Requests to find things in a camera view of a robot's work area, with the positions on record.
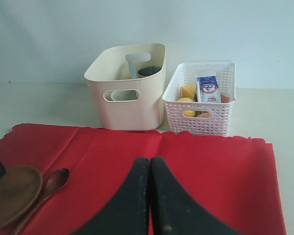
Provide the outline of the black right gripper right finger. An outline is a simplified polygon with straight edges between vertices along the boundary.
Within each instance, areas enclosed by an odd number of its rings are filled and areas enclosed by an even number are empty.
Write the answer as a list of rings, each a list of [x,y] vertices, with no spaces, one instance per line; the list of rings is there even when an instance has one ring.
[[[155,235],[239,235],[182,187],[166,161],[154,157],[150,161],[150,208]]]

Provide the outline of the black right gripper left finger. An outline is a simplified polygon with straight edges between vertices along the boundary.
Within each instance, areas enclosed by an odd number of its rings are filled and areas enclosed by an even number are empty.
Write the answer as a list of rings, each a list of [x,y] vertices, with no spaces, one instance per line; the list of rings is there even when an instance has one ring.
[[[74,235],[147,235],[149,160],[137,158],[122,185]]]

